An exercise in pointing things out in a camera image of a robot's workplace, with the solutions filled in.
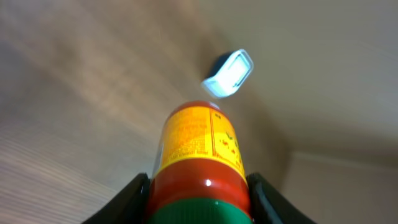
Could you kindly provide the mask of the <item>red yellow sauce bottle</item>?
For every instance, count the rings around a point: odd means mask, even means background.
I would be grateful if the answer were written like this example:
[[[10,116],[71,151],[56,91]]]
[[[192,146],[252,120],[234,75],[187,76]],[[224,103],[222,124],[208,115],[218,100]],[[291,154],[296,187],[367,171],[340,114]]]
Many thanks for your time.
[[[251,223],[233,125],[208,101],[175,109],[162,131],[145,223]]]

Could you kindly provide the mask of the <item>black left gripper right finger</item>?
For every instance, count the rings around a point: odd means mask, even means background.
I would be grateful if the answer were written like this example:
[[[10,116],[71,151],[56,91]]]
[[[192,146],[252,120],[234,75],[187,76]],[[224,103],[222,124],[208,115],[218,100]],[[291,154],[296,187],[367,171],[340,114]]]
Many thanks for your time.
[[[247,176],[251,211],[256,224],[315,224],[294,207],[260,173]]]

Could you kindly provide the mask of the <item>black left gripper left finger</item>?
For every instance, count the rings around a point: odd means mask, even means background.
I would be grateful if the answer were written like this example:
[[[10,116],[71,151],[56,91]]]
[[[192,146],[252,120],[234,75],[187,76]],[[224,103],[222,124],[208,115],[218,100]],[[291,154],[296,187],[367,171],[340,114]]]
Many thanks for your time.
[[[141,224],[149,198],[150,178],[139,173],[102,209],[82,224]]]

